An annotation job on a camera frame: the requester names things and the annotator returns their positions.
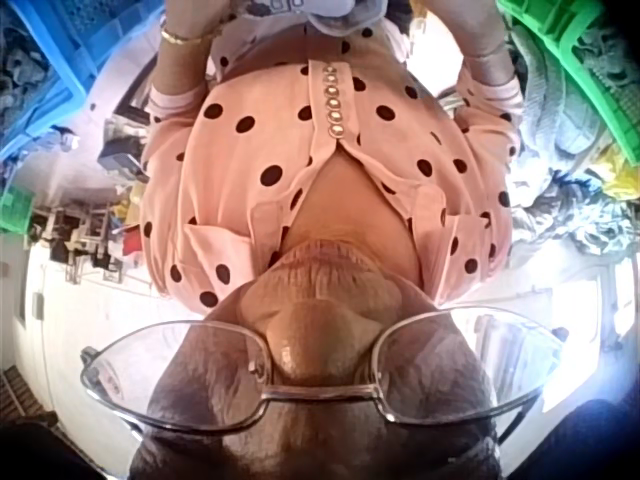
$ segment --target mouth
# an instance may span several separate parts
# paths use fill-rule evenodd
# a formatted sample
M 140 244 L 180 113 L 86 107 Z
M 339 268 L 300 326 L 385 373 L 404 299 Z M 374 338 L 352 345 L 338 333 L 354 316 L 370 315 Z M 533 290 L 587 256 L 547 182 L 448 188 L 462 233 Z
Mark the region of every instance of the mouth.
M 348 243 L 331 240 L 312 240 L 287 252 L 274 270 L 294 269 L 298 266 L 317 264 L 358 270 L 360 272 L 378 272 L 376 264 Z

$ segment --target pearl button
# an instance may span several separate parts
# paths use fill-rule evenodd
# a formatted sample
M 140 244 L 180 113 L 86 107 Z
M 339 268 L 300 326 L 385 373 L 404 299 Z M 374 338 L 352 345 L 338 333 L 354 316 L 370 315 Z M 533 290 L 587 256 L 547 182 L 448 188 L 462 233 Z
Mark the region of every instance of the pearl button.
M 338 90 L 338 87 L 331 85 L 324 89 L 324 94 L 327 97 L 335 98 L 340 96 L 340 90 Z
M 340 112 L 329 112 L 327 118 L 331 123 L 340 123 L 342 122 L 342 114 Z
M 331 125 L 329 127 L 329 135 L 333 138 L 342 138 L 344 136 L 344 127 L 342 125 Z
M 329 110 L 338 110 L 340 108 L 340 100 L 337 98 L 330 98 L 327 100 L 327 108 Z

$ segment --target neck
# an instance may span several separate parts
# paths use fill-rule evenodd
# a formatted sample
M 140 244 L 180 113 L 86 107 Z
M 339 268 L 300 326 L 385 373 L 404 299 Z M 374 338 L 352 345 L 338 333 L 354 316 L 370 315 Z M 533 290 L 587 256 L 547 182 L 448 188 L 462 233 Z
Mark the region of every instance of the neck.
M 318 174 L 282 246 L 311 240 L 349 244 L 380 267 L 422 288 L 413 237 L 363 167 L 337 150 Z

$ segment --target gold bracelet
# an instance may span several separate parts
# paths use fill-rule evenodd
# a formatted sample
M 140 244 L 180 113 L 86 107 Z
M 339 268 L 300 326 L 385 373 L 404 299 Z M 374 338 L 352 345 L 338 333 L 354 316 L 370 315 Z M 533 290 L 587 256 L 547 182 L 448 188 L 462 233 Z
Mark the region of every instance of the gold bracelet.
M 160 25 L 160 34 L 162 38 L 164 38 L 167 42 L 172 45 L 199 45 L 204 42 L 208 42 L 210 40 L 215 39 L 220 36 L 222 32 L 222 26 L 224 23 L 220 23 L 212 33 L 208 33 L 207 35 L 203 35 L 202 37 L 197 38 L 184 38 L 180 37 L 174 33 L 167 31 L 166 29 L 166 20 L 162 22 Z

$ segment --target plastic crate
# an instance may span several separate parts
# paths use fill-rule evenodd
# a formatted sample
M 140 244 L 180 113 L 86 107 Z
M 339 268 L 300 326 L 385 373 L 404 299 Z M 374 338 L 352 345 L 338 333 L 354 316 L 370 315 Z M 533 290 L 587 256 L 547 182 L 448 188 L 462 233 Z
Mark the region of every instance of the plastic crate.
M 594 104 L 633 166 L 640 165 L 640 119 L 582 66 L 574 53 L 578 39 L 604 13 L 599 0 L 499 0 L 504 11 L 533 31 Z
M 27 233 L 32 209 L 33 193 L 9 187 L 0 199 L 0 229 L 12 233 Z
M 2 139 L 0 161 L 76 112 L 113 51 L 157 19 L 163 0 L 7 0 L 51 64 Z

